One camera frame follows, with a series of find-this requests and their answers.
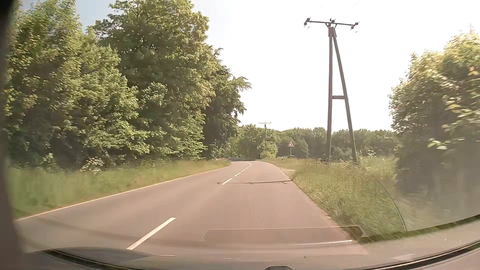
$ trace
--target white sky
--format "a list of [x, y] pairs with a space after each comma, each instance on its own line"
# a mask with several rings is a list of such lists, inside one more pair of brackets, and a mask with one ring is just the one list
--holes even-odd
[[[242, 94], [247, 108], [242, 123], [272, 122], [269, 127], [278, 130], [326, 128], [328, 32], [322, 24], [304, 29], [309, 16], [360, 22], [352, 31], [348, 26], [336, 29], [354, 129], [390, 128], [387, 95], [405, 75], [412, 52], [441, 50], [470, 23], [480, 30], [480, 2], [475, 1], [192, 1], [210, 18], [207, 42], [224, 48], [224, 64], [252, 83]], [[77, 0], [84, 26], [110, 13], [110, 2]], [[333, 87], [334, 95], [342, 95], [335, 55]], [[347, 128], [342, 100], [334, 100], [332, 128]]]

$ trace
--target wooden utility pole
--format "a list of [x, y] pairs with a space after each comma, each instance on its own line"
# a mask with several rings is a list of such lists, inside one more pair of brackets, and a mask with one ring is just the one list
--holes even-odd
[[259, 123], [259, 124], [264, 124], [264, 126], [265, 126], [265, 152], [266, 152], [266, 151], [267, 151], [267, 124], [271, 124], [272, 122], [268, 122], [268, 123], [266, 123], [266, 122], [264, 122], [264, 123], [258, 122], [258, 123]]
[[[329, 39], [329, 54], [328, 54], [328, 119], [327, 119], [327, 147], [328, 157], [330, 161], [332, 156], [332, 101], [334, 99], [343, 99], [345, 101], [345, 110], [347, 111], [348, 132], [350, 133], [350, 148], [352, 149], [352, 159], [357, 162], [357, 150], [355, 148], [355, 139], [353, 137], [352, 117], [350, 115], [350, 104], [348, 103], [347, 86], [345, 84], [345, 76], [343, 74], [342, 61], [340, 60], [340, 52], [338, 51], [338, 43], [336, 40], [335, 28], [337, 25], [348, 25], [350, 29], [353, 29], [359, 23], [354, 24], [341, 24], [336, 23], [335, 20], [330, 19], [329, 22], [311, 21], [307, 18], [303, 25], [307, 23], [321, 23], [328, 27], [328, 39]], [[340, 79], [342, 81], [343, 96], [333, 95], [333, 45], [335, 45], [336, 59], [338, 61], [338, 69], [340, 71]]]

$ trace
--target treeline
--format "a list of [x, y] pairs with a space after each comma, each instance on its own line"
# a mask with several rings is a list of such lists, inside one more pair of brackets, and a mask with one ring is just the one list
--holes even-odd
[[[397, 134], [388, 130], [354, 131], [357, 155], [387, 156], [394, 153], [398, 146]], [[293, 128], [284, 131], [257, 127], [253, 124], [239, 127], [238, 135], [232, 137], [225, 150], [225, 156], [258, 159], [263, 157], [280, 157], [290, 154], [288, 147], [292, 141], [292, 154], [297, 158], [322, 158], [328, 156], [326, 130], [322, 127]], [[348, 130], [332, 133], [332, 159], [350, 160], [350, 137]]]
[[189, 0], [127, 0], [82, 31], [74, 0], [17, 7], [3, 94], [18, 166], [215, 158], [250, 88], [206, 44]]

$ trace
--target green tree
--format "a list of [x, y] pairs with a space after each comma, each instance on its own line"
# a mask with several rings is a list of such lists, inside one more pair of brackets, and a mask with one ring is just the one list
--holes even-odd
[[119, 70], [137, 87], [138, 118], [151, 154], [198, 156], [204, 110], [215, 92], [207, 76], [216, 69], [205, 44], [208, 18], [188, 0], [117, 0], [115, 13], [97, 21], [100, 43], [120, 56]]
[[262, 132], [254, 124], [243, 125], [242, 136], [238, 140], [237, 152], [240, 156], [247, 159], [260, 158], [260, 150], [258, 146], [262, 143]]
[[4, 86], [11, 158], [80, 166], [148, 151], [136, 117], [136, 89], [116, 69], [119, 59], [81, 30], [73, 0], [46, 0], [18, 12]]
[[454, 37], [442, 52], [412, 55], [407, 78], [390, 96], [402, 190], [427, 186], [438, 195], [452, 181], [472, 187], [467, 182], [480, 172], [474, 164], [480, 157], [479, 67], [474, 31]]
[[288, 142], [293, 142], [292, 155], [295, 155], [298, 158], [308, 158], [309, 157], [309, 145], [307, 144], [306, 139], [312, 141], [313, 134], [310, 129], [302, 128], [292, 128], [287, 129], [279, 134], [278, 142], [278, 154], [280, 156], [286, 156], [290, 154], [290, 149], [288, 147]]
[[347, 129], [340, 129], [332, 132], [332, 152], [335, 147], [341, 149], [342, 152], [350, 149], [350, 134]]
[[278, 131], [274, 129], [266, 129], [266, 148], [265, 148], [265, 129], [258, 127], [261, 135], [261, 142], [257, 146], [257, 151], [260, 154], [260, 158], [274, 158], [278, 153], [277, 141], [278, 141]]
[[215, 50], [216, 70], [207, 77], [215, 91], [215, 96], [202, 110], [205, 115], [203, 125], [203, 144], [208, 147], [202, 156], [209, 159], [221, 156], [228, 140], [237, 134], [240, 123], [238, 116], [246, 109], [240, 100], [240, 93], [250, 89], [250, 83], [244, 77], [235, 78], [218, 59], [220, 49]]
[[226, 154], [229, 157], [240, 158], [239, 144], [240, 144], [240, 139], [243, 138], [244, 135], [245, 135], [245, 129], [242, 127], [237, 127], [236, 135], [230, 137], [230, 139], [228, 140], [228, 147], [226, 150]]
[[377, 156], [393, 155], [395, 148], [399, 144], [397, 133], [390, 130], [375, 130], [367, 136], [366, 144], [369, 149], [376, 153]]
[[315, 127], [312, 130], [313, 141], [309, 144], [308, 149], [312, 158], [325, 158], [327, 131], [322, 127]]

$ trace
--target road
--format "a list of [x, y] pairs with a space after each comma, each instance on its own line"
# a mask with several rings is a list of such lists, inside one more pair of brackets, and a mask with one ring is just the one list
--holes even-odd
[[195, 247], [351, 240], [274, 165], [230, 166], [17, 221], [25, 250], [95, 246], [178, 255]]

